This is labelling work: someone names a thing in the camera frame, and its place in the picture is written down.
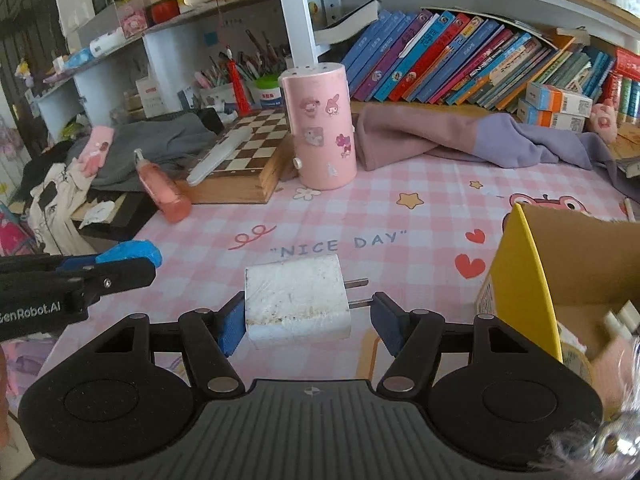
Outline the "blue wrapper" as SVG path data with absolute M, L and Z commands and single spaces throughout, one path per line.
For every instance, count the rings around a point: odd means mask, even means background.
M 96 256 L 96 263 L 109 263 L 130 259 L 147 258 L 156 268 L 163 263 L 160 250 L 149 240 L 127 240 Z

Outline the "small white wall charger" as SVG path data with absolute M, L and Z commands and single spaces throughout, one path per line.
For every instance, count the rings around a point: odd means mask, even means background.
M 617 317 L 632 334 L 639 333 L 640 312 L 631 301 L 627 301 L 626 304 L 623 305 L 618 311 Z

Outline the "yellow cardboard box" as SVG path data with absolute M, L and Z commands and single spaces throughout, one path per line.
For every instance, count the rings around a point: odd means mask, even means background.
M 612 341 L 608 312 L 639 302 L 639 226 L 581 211 L 513 206 L 477 312 L 497 315 L 559 361 L 561 342 L 589 360 Z

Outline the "wooden chess board box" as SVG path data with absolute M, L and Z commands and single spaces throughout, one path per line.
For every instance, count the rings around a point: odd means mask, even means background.
M 175 177 L 192 203 L 266 204 L 285 171 L 292 168 L 293 141 L 282 108 L 240 118 L 221 140 L 243 127 L 251 128 L 252 135 L 198 185 L 186 182 L 189 171 Z

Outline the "white pen with cap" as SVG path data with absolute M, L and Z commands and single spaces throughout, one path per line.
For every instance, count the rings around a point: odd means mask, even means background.
M 631 200 L 628 197 L 624 198 L 624 209 L 627 220 L 629 222 L 635 222 L 636 216 L 634 215 L 634 207 L 632 206 Z

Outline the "pink plush pig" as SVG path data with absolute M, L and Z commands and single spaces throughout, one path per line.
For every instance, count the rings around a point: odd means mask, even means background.
M 597 133 L 606 144 L 612 144 L 616 141 L 617 110 L 612 99 L 605 99 L 602 103 L 593 105 L 587 119 L 586 130 Z

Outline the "pink liquid pump bottle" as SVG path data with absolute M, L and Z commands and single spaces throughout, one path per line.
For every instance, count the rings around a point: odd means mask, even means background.
M 134 164 L 145 192 L 169 223 L 189 217 L 192 204 L 157 164 L 147 160 L 140 148 L 134 150 Z

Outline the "pink glove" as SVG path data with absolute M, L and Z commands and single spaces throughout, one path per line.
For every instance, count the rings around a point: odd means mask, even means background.
M 92 128 L 87 144 L 78 157 L 79 169 L 85 177 L 94 177 L 104 166 L 114 132 L 115 130 L 111 127 Z
M 600 396 L 605 416 L 620 409 L 632 386 L 633 357 L 634 341 L 617 337 L 591 362 L 592 386 Z

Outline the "pink glove on clothes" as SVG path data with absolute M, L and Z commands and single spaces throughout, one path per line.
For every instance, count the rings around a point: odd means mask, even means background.
M 94 177 L 104 166 L 114 132 L 115 130 L 111 127 L 92 128 L 87 144 L 78 157 L 79 169 L 85 177 Z

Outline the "pink purple cloth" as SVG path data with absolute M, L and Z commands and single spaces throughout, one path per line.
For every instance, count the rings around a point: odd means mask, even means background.
M 632 200 L 639 185 L 623 176 L 595 133 L 521 124 L 504 113 L 472 117 L 408 105 L 367 104 L 355 120 L 355 152 L 372 171 L 424 154 L 514 169 L 569 164 L 596 170 Z

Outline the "orange white carton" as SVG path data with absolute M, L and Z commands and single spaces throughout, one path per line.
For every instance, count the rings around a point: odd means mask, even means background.
M 588 118 L 592 110 L 592 99 L 588 96 L 533 81 L 527 84 L 525 99 L 543 112 Z
M 523 124 L 567 130 L 574 133 L 582 133 L 586 121 L 585 117 L 538 110 L 525 100 L 518 101 L 516 117 Z

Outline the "orange white carton upper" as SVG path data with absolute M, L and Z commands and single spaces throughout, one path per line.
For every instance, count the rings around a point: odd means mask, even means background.
M 588 96 L 533 81 L 527 84 L 525 99 L 543 112 L 588 118 L 592 110 L 592 99 Z

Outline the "yellow tape roll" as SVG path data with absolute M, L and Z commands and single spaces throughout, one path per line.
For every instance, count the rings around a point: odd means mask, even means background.
M 581 352 L 577 347 L 569 344 L 568 342 L 561 342 L 562 360 L 563 364 L 582 378 L 584 382 L 593 385 L 593 372 L 592 367 L 585 356 L 584 352 Z

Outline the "large white power adapter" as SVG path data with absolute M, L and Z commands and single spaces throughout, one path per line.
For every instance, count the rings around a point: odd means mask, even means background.
M 257 348 L 340 340 L 350 336 L 353 308 L 347 291 L 369 284 L 344 278 L 337 255 L 249 266 L 244 272 L 244 318 Z

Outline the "white tote bag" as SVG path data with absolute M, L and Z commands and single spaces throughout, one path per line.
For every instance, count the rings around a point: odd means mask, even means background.
M 46 254 L 94 254 L 93 247 L 78 233 L 72 220 L 73 213 L 85 203 L 92 180 L 73 159 L 69 165 L 53 164 L 42 183 L 30 191 L 28 225 Z

